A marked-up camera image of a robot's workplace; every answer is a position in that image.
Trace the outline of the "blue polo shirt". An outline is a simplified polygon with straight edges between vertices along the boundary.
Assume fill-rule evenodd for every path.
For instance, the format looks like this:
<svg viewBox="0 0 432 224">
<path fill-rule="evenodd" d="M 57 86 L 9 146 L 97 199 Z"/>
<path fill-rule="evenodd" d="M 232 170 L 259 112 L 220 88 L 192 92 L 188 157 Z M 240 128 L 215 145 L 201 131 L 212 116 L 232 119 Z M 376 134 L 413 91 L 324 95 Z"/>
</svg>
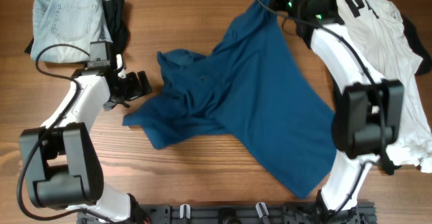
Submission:
<svg viewBox="0 0 432 224">
<path fill-rule="evenodd" d="M 333 165 L 333 111 L 298 69 L 269 3 L 256 0 L 234 18 L 209 55 L 158 53 L 162 90 L 123 124 L 141 127 L 156 149 L 232 134 L 293 195 L 306 198 Z"/>
</svg>

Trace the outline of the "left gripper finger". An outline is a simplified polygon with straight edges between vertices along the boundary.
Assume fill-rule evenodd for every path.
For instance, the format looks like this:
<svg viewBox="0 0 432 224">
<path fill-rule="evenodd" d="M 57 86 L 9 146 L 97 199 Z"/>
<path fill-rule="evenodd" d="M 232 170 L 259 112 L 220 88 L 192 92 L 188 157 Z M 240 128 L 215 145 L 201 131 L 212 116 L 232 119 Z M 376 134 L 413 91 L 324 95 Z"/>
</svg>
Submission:
<svg viewBox="0 0 432 224">
<path fill-rule="evenodd" d="M 141 85 L 141 95 L 146 96 L 148 94 L 151 94 L 153 92 L 153 89 L 150 85 L 149 79 L 146 76 L 146 73 L 144 71 L 140 71 L 137 73 L 137 76 Z"/>
<path fill-rule="evenodd" d="M 126 75 L 126 100 L 135 100 L 142 96 L 142 85 L 135 72 Z"/>
</svg>

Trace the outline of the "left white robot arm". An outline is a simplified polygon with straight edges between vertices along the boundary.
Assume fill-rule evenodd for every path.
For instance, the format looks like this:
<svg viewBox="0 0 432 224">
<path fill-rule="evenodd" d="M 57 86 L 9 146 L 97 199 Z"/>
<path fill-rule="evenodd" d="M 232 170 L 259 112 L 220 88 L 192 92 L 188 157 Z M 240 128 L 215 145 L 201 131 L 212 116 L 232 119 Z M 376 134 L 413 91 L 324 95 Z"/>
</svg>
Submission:
<svg viewBox="0 0 432 224">
<path fill-rule="evenodd" d="M 70 89 L 56 112 L 42 126 L 20 135 L 18 206 L 37 221 L 80 213 L 98 223 L 150 223 L 133 195 L 105 183 L 90 139 L 101 109 L 128 107 L 151 93 L 149 81 L 144 72 L 125 72 L 111 42 L 91 42 L 85 55 L 83 68 L 67 77 Z"/>
</svg>

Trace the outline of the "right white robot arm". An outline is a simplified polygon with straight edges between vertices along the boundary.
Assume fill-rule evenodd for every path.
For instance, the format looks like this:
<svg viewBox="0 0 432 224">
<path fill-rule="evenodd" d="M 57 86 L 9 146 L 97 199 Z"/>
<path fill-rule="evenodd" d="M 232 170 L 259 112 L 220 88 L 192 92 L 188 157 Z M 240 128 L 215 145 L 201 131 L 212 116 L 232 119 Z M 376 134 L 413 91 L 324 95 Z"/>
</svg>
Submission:
<svg viewBox="0 0 432 224">
<path fill-rule="evenodd" d="M 315 216 L 322 222 L 349 219 L 359 209 L 357 195 L 369 169 L 377 165 L 388 175 L 398 169 L 387 147 L 398 139 L 404 87 L 385 79 L 356 49 L 335 0 L 271 0 L 269 9 L 296 23 L 297 35 L 331 74 L 337 153 Z"/>
</svg>

